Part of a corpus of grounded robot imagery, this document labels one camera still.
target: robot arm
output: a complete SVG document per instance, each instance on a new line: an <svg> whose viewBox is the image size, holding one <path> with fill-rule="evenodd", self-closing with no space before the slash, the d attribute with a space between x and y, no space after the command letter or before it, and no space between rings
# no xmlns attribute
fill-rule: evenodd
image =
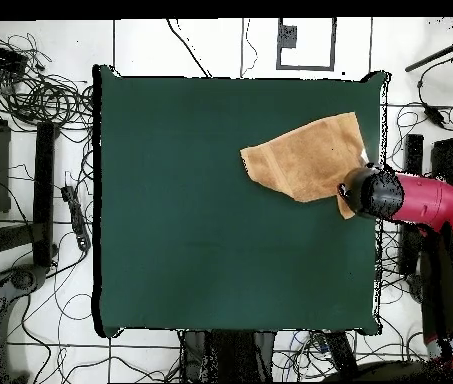
<svg viewBox="0 0 453 384"><path fill-rule="evenodd" d="M431 281L434 290L441 292L439 286L450 277L440 274L448 274L446 270L451 270L453 274L453 186L436 179L395 173L389 167L379 168L371 164L351 171L344 181L338 186L339 194L356 214L414 223L426 230L426 244L434 273ZM442 240L438 244L436 241L440 237ZM440 245L446 254L438 251ZM442 300L445 299L441 296L427 299L428 303L433 303L437 334L433 340L425 337L425 343L431 358L442 358L453 363L453 331L442 314Z"/></svg>

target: green table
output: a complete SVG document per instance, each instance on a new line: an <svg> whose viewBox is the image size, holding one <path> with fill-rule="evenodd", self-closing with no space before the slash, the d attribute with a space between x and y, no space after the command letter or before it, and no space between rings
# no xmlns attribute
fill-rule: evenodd
<svg viewBox="0 0 453 384"><path fill-rule="evenodd" d="M93 75L97 328L377 331L374 221L345 221L336 198L302 204L252 182L239 150L354 111L377 160L385 73Z"/></svg>

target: black border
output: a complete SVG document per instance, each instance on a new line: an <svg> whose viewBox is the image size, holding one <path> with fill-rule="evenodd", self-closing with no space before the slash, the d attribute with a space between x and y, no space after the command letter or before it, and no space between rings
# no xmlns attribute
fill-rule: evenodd
<svg viewBox="0 0 453 384"><path fill-rule="evenodd" d="M94 204L93 204L93 246L95 253L93 254L93 274L94 274L94 283L93 283L93 293L91 296L91 313L93 316L93 323L96 333L102 338L108 338L105 334L103 327L103 322L100 314L100 298L102 293L102 274L101 274L101 209L102 209L102 166L101 166L101 109L102 109L102 75L101 68L108 67L113 74L121 78L185 78L184 76L135 76L135 75L119 75L114 66L107 65L93 65L92 76L93 76L93 135L92 135L92 146L94 154L94 165L96 167L94 174ZM386 71L371 71L368 72L363 78L359 81L350 80L354 83L367 83L375 75L383 73L384 81L382 82L380 98L384 98L386 101L384 104L380 104L379 107L382 110L380 120L382 123L381 129L381 140L380 140L380 150L379 150L379 160L381 157L385 159L386 156L386 147L387 147L387 134L388 134L388 123L387 123L387 97L388 97L388 86L391 81L391 74ZM230 77L219 77L216 79L232 79ZM299 80L300 78L259 78L262 80ZM331 81L342 81L340 79L331 79ZM374 301L375 306L372 311L374 320L377 324L377 332L374 334L367 334L363 330L356 328L347 328L343 331L358 331L360 334L365 335L379 335L382 333L382 324L379 319L379 310L380 310L380 295L381 295L381 282L382 282L382 233L383 225L380 220L376 220L375 223L375 241L376 241L376 252L377 257L375 261L375 272L374 272ZM147 328L147 327L128 327L129 329L146 329L146 330L179 330L177 328ZM274 329L264 329L264 331L279 331ZM122 331L119 331L112 337L119 336Z"/></svg>
<svg viewBox="0 0 453 384"><path fill-rule="evenodd" d="M278 20L278 46L277 46L277 57L276 57L276 70L277 71L334 71L334 62L336 54L336 24L338 18L331 18L333 20L333 26L331 27L331 51L329 53L329 66L294 66L294 65L282 65L281 64L281 29L283 28L283 18Z"/></svg>

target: tan cloth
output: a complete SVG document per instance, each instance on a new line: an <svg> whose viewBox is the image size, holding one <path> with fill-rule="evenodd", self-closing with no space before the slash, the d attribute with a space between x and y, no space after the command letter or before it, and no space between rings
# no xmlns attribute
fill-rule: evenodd
<svg viewBox="0 0 453 384"><path fill-rule="evenodd" d="M354 216L337 186L364 165L363 139L354 112L311 122L274 140L240 151L249 177L299 202L337 196L345 219Z"/></svg>

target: cable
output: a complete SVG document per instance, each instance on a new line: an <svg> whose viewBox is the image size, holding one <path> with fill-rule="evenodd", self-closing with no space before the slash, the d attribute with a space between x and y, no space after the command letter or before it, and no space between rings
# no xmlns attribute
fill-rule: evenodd
<svg viewBox="0 0 453 384"><path fill-rule="evenodd" d="M442 116L441 114L441 111L439 110L438 107L434 107L434 106L430 106L429 104L427 104L424 100L423 100L423 97L422 97L422 87L423 87L423 78L425 77L425 75L432 69L434 69L435 67L437 66L440 66L440 65L443 65L447 62L453 62L453 56L448 58L448 59L445 59L441 62L438 62L438 63L435 63L434 65L431 65L430 67L428 67L421 75L420 77L420 80L418 81L418 97L420 98L420 102L422 103L423 107L424 107L424 110L425 110L425 114L427 115L427 117L434 123L436 124L437 126L443 128L444 130L446 131L453 131L453 128L447 128L445 127L445 123L450 123L453 125L453 121L451 119L451 114L452 114L452 110L453 110L453 105L450 107L448 113L447 113L447 117L448 117L448 122L445 122L445 119L444 117Z"/></svg>
<svg viewBox="0 0 453 384"><path fill-rule="evenodd" d="M249 47L251 47L251 48L253 49L253 51L254 51L256 57L255 57L255 59L254 59L253 64L252 64L249 68L247 68L245 71L241 72L241 74L240 74L240 77L241 77L241 78L244 77L244 75L246 74L247 71L249 71L249 70L251 70L251 69L254 68L254 65L256 65L256 61L258 60L258 52L257 52L257 50L253 47L253 45L251 44L251 42L249 41L249 39L247 38L247 34L249 33L249 25L250 25L250 24L251 24L251 18L249 18L249 20L247 21L247 29L246 29L245 39L246 39L247 44L249 44ZM244 18L242 18L242 28L244 28ZM242 50L241 54L242 54L242 58L243 58L243 56L244 56L243 43L242 43L242 45L241 45L241 50Z"/></svg>
<svg viewBox="0 0 453 384"><path fill-rule="evenodd" d="M409 347L410 344L411 344L411 340L413 340L414 337L419 336L419 335L421 335L421 334L423 334L423 331L418 331L418 332L412 334L412 335L407 339L407 343L406 343L406 354L407 354L407 360L408 360L408 361L411 361L411 355L410 355L410 353L409 353L410 350L411 350L411 348Z"/></svg>
<svg viewBox="0 0 453 384"><path fill-rule="evenodd" d="M196 59L196 56L194 56L194 53L192 53L192 50L190 49L190 47L187 45L187 43L185 41L183 41L183 38L180 37L180 35L174 30L173 26L171 25L171 21L169 19L166 19L166 22L167 22L167 25L169 25L169 29L171 30L171 32L174 35L176 35L176 37L182 42L182 44L185 46L187 51L190 53L190 55L192 56L192 59L194 59L194 62L196 62L196 64L199 66L199 69L201 69L201 72L203 72L203 74L205 74L205 77L211 78L212 75L210 74L210 72L205 71L203 69L203 67L201 66L201 63L199 63L199 60Z"/></svg>
<svg viewBox="0 0 453 384"><path fill-rule="evenodd" d="M25 308L25 311L23 312L23 315L22 315L22 319L21 319L21 326L23 328L23 331L25 332L25 334L27 334L27 336L29 336L32 340L38 342L40 345L42 345L43 347L45 347L47 350L48 350L48 357L46 358L46 361L43 363L43 366L39 369L38 373L36 374L36 377L34 377L34 382L33 384L36 384L36 382L38 381L38 378L39 376L41 375L41 372L43 371L43 369L46 367L46 365L48 364L48 361L50 360L50 358L52 357L52 350L50 349L50 347L48 347L44 342L42 342L41 340L39 340L38 338L34 337L28 330L27 330L27 327L25 327L25 316L27 315L27 311L29 310L29 306L30 306L30 294L27 295L27 307Z"/></svg>

